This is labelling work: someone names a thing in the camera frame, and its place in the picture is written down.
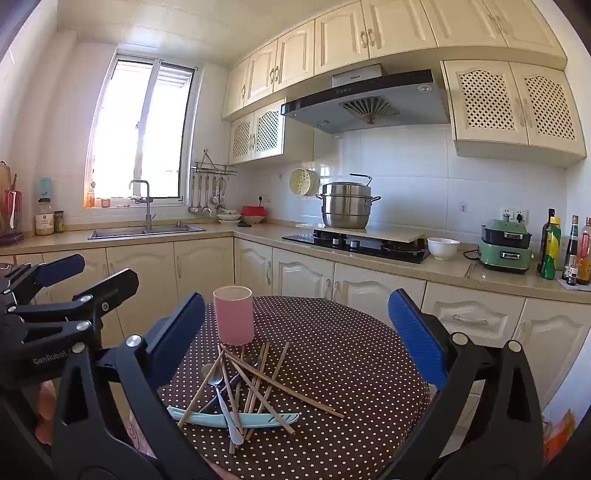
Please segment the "person's hand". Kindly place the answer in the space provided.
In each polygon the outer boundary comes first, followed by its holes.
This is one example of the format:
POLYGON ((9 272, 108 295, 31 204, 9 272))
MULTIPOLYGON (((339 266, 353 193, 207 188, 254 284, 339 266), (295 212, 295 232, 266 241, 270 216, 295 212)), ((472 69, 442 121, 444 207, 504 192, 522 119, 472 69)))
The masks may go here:
POLYGON ((37 439, 45 445, 52 445, 53 418, 56 409, 56 391, 52 381, 43 382, 37 395, 38 424, 37 439))

